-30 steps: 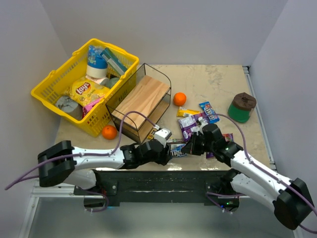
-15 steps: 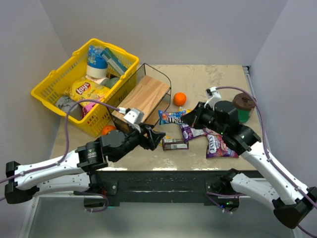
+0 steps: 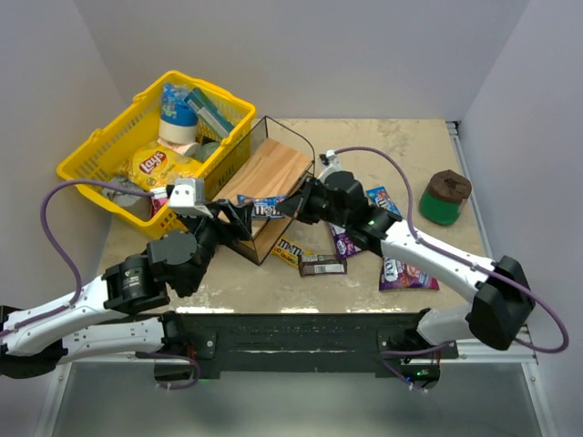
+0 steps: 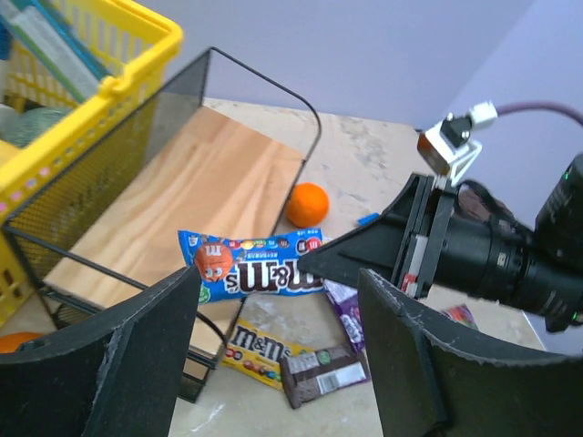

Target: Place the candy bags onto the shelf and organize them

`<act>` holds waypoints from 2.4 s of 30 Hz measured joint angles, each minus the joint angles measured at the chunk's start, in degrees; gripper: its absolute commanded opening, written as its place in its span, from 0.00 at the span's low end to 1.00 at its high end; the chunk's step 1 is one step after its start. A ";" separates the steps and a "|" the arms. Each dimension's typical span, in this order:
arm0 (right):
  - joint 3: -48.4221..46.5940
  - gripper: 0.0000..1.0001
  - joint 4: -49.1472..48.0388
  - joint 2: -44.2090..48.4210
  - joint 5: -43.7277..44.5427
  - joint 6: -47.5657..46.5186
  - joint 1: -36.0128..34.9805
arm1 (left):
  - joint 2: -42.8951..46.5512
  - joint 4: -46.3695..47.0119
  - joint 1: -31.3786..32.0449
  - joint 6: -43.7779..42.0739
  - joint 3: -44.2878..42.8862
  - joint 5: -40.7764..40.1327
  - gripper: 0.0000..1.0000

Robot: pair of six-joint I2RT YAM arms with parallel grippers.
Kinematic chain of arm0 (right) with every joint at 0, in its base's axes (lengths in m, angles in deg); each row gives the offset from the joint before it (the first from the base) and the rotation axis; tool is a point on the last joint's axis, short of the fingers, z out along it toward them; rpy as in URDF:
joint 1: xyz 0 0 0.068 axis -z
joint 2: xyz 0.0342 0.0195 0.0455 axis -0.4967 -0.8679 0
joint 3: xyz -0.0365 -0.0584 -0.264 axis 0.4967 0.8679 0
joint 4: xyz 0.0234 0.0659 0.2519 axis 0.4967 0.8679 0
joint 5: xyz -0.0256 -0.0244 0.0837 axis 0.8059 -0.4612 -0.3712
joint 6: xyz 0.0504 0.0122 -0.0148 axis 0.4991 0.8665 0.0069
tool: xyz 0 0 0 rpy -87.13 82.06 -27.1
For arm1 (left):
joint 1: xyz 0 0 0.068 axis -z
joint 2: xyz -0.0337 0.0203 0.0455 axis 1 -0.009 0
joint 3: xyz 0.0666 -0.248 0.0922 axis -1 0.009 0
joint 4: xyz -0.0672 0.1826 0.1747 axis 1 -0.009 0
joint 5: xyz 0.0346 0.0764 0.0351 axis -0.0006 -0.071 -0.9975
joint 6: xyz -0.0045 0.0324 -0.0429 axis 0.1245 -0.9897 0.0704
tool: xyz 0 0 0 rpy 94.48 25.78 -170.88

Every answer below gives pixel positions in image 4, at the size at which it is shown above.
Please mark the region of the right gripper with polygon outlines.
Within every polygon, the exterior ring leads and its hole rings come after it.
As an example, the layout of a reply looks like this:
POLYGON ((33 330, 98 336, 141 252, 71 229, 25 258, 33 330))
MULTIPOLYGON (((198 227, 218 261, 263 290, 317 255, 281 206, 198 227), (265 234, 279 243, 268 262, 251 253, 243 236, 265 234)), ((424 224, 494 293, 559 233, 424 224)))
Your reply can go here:
POLYGON ((435 278, 454 200, 449 178, 412 175, 377 218, 301 256, 298 269, 343 285, 372 269, 422 299, 435 278))

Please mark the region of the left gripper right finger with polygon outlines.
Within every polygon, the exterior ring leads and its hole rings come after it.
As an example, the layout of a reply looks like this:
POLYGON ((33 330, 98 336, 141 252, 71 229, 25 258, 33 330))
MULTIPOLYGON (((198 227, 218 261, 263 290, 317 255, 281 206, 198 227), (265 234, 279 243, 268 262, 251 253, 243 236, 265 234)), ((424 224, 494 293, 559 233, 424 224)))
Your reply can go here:
POLYGON ((370 269, 357 289, 385 436, 581 435, 581 357, 468 328, 370 269))

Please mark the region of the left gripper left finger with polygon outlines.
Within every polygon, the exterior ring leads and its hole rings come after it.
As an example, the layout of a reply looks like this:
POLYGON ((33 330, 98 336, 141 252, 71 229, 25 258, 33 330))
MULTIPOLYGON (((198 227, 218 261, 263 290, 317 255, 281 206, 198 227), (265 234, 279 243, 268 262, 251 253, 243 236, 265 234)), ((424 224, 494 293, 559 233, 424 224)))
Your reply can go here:
POLYGON ((1 356, 4 436, 166 436, 199 303, 182 268, 1 356))

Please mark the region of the brown chocolate bag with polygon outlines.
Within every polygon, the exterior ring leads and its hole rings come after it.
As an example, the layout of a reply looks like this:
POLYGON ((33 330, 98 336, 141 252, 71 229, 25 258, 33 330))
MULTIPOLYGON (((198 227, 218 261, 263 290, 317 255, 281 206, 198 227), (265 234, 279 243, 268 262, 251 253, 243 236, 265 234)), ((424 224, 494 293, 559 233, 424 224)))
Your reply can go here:
POLYGON ((371 373, 363 351, 339 345, 280 360, 281 383, 291 408, 367 382, 371 373))

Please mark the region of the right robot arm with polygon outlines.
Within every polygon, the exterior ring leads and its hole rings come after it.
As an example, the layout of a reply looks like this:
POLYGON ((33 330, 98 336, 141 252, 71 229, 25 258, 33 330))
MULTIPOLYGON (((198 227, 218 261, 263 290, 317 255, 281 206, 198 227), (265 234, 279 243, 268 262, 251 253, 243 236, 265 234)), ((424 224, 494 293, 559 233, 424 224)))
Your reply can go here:
POLYGON ((371 269, 413 299, 436 284, 536 314, 549 332, 582 323, 582 156, 529 229, 478 182, 410 175, 377 217, 300 257, 298 268, 355 287, 371 269))

